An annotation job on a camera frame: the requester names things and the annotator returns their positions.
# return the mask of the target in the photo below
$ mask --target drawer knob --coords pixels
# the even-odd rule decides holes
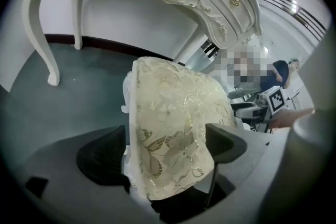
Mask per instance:
[[[234,4],[236,7],[240,5],[240,0],[230,0],[232,4]]]

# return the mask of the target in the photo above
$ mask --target dark brown baseboard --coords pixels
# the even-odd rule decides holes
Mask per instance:
[[[62,44],[74,44],[75,37],[73,35],[64,35],[64,34],[46,34],[48,43],[62,43]],[[172,61],[173,59],[168,58],[166,56],[156,54],[152,51],[141,49],[138,47],[134,47],[128,44],[96,38],[96,37],[88,37],[82,36],[83,47],[94,47],[103,50],[112,50],[116,52],[121,52],[123,54],[133,55],[137,57],[150,56],[157,57],[165,60]]]

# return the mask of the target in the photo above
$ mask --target table leg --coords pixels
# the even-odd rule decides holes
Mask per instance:
[[[180,62],[186,55],[189,55],[189,58],[195,53],[195,51],[203,45],[203,43],[207,40],[206,35],[204,34],[202,27],[197,25],[195,31],[192,33],[191,37],[184,44],[182,49],[175,56],[173,62]]]
[[[80,50],[83,46],[82,43],[82,6],[83,0],[72,0],[72,25],[75,35],[75,48]]]
[[[41,27],[39,18],[40,3],[41,0],[24,0],[22,6],[23,23],[30,42],[49,69],[48,83],[52,86],[57,86],[59,83],[59,70]]]

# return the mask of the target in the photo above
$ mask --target dark blue clothing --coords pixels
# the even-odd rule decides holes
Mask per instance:
[[[267,91],[273,86],[284,87],[288,79],[289,67],[285,61],[276,61],[273,63],[273,66],[277,69],[279,75],[282,76],[282,82],[277,81],[277,77],[272,70],[267,70],[267,76],[260,78],[260,87],[262,92]]]

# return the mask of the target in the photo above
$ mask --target floral seat cushion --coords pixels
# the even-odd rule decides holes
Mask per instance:
[[[143,57],[132,74],[135,184],[140,196],[161,200],[193,186],[214,168],[205,146],[205,124],[237,123],[221,85],[202,73]]]

